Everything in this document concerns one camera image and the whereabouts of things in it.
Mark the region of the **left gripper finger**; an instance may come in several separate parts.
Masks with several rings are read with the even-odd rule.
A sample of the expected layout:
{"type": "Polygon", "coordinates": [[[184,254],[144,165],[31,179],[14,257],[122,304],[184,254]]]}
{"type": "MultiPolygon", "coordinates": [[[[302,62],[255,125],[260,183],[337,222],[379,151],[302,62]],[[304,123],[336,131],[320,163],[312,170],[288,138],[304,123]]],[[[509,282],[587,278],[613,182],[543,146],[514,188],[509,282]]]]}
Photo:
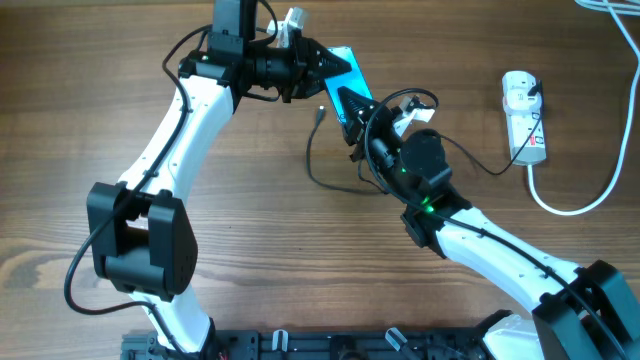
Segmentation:
{"type": "Polygon", "coordinates": [[[308,80],[298,82],[294,86],[295,99],[309,99],[326,90],[323,80],[308,80]]]}
{"type": "Polygon", "coordinates": [[[350,63],[317,42],[310,43],[308,75],[314,80],[324,80],[346,74],[352,70],[350,63]]]}

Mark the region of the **Galaxy S25 smartphone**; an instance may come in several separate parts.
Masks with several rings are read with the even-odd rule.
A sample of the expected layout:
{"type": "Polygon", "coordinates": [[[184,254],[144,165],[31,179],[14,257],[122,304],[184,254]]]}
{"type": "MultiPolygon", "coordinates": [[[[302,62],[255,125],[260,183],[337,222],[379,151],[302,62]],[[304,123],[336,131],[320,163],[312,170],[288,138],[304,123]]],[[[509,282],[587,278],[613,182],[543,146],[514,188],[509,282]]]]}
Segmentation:
{"type": "Polygon", "coordinates": [[[333,105],[336,118],[341,125],[346,124],[346,115],[342,102],[338,95],[338,89],[340,87],[347,87],[354,91],[356,94],[364,96],[368,99],[372,99],[372,93],[366,83],[365,77],[362,74],[355,53],[349,46],[330,47],[329,51],[345,60],[351,66],[351,71],[345,74],[329,78],[325,81],[328,97],[333,105]]]}

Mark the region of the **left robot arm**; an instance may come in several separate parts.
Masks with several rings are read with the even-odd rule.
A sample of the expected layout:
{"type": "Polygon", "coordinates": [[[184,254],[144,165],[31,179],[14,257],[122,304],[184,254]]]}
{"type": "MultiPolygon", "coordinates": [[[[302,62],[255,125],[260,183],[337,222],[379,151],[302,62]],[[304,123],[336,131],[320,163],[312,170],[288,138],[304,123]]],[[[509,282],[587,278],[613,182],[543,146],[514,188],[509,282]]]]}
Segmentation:
{"type": "Polygon", "coordinates": [[[170,76],[175,98],[135,163],[87,197],[90,234],[82,249],[96,274],[146,309],[167,359],[219,359],[212,319],[191,285],[198,246],[186,202],[214,139],[255,87],[280,101],[307,99],[348,61],[303,35],[288,18],[256,35],[258,3],[219,1],[200,42],[170,76]]]}

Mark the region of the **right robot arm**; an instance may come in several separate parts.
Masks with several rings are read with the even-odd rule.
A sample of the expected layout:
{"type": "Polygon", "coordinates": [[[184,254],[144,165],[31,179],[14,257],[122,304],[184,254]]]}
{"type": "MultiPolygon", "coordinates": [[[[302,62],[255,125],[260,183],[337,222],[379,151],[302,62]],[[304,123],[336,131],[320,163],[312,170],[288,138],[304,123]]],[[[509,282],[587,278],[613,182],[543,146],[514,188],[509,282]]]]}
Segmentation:
{"type": "Polygon", "coordinates": [[[451,184],[439,133],[402,138],[393,128],[398,108],[345,86],[337,97],[347,143],[405,204],[401,219],[412,240],[479,273],[530,313],[490,325],[482,343],[493,358],[638,358],[639,301],[621,272],[602,260],[582,267],[503,230],[451,184]]]}

